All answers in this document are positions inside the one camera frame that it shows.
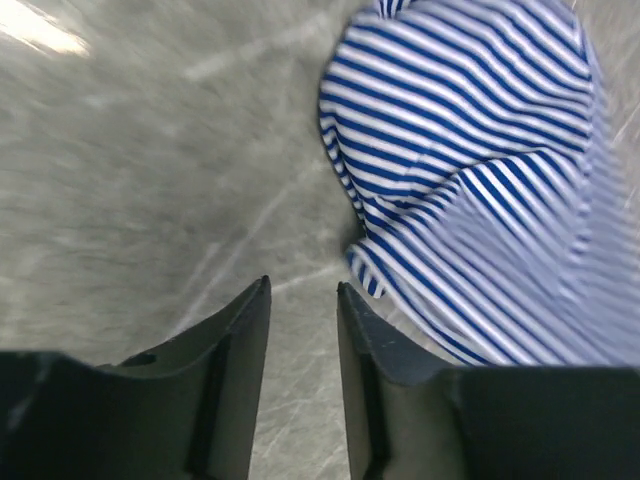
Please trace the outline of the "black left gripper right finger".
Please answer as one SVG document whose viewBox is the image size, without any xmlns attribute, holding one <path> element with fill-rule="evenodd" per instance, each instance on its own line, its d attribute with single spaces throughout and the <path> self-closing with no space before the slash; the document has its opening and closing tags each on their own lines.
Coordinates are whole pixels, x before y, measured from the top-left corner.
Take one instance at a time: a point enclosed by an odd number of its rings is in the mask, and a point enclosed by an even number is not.
<svg viewBox="0 0 640 480">
<path fill-rule="evenodd" d="M 464 367 L 337 289 L 354 479 L 635 479 L 634 368 Z"/>
</svg>

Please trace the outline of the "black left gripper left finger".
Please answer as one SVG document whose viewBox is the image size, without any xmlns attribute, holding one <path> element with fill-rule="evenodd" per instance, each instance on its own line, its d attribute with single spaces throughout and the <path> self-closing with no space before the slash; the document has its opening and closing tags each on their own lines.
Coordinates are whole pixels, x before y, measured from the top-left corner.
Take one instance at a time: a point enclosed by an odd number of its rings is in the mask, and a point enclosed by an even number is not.
<svg viewBox="0 0 640 480">
<path fill-rule="evenodd" d="M 271 284 L 117 365 L 53 351 L 1 355 L 5 479 L 244 479 Z"/>
</svg>

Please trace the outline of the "blue white striped tank top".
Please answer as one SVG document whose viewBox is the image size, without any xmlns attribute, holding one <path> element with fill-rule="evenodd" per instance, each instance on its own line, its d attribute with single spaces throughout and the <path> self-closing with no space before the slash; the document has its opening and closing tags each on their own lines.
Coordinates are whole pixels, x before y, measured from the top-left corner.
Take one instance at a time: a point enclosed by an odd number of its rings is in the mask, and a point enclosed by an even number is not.
<svg viewBox="0 0 640 480">
<path fill-rule="evenodd" d="M 448 359 L 639 362 L 639 245 L 594 48 L 561 1 L 375 1 L 319 126 L 346 261 Z"/>
</svg>

